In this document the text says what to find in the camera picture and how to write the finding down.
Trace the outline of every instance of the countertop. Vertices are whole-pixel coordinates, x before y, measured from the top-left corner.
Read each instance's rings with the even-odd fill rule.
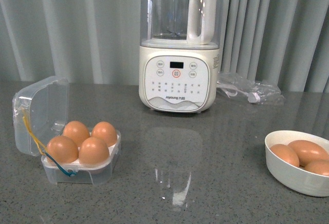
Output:
[[[41,157],[15,146],[12,98],[0,83],[0,223],[328,223],[329,197],[279,183],[265,136],[298,130],[329,139],[329,94],[286,92],[282,106],[217,94],[200,114],[152,111],[138,86],[70,84],[68,119],[121,132],[121,155],[100,186],[50,184]]]

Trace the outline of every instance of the control panel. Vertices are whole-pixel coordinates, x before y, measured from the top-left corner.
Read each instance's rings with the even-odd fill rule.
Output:
[[[197,110],[207,99],[209,79],[208,65],[198,58],[154,57],[145,66],[145,96],[162,110]]]

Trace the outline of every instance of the blender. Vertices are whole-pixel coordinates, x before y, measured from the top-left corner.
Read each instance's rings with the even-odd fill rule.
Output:
[[[216,96],[220,0],[141,0],[139,96],[151,109],[199,113]]]

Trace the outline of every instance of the egg holder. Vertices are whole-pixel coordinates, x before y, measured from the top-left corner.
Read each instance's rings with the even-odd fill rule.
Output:
[[[293,130],[278,130],[269,133],[265,137],[266,165],[268,170],[275,179],[294,191],[315,197],[329,196],[329,176],[314,174],[300,167],[295,167],[279,158],[270,150],[275,144],[288,145],[294,140],[311,141],[329,152],[329,141],[324,138]]]
[[[39,156],[39,149],[30,136],[23,117],[28,119],[33,134],[44,143],[63,133],[68,121],[69,83],[65,78],[48,77],[21,89],[13,98],[13,124],[16,147],[20,152]],[[89,183],[101,185],[112,176],[115,164],[121,154],[121,134],[118,130],[116,144],[110,146],[109,158],[101,165],[85,166],[79,159],[72,163],[60,164],[74,176],[65,175],[55,164],[49,163],[46,156],[41,162],[50,183]]]

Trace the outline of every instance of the ceramic bowl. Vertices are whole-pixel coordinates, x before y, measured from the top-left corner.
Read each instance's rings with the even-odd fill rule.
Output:
[[[329,176],[317,175],[292,166],[270,150],[275,144],[289,144],[300,139],[317,143],[329,152],[329,141],[326,139],[293,130],[278,130],[265,137],[267,168],[278,181],[290,189],[309,196],[327,197],[329,196]]]

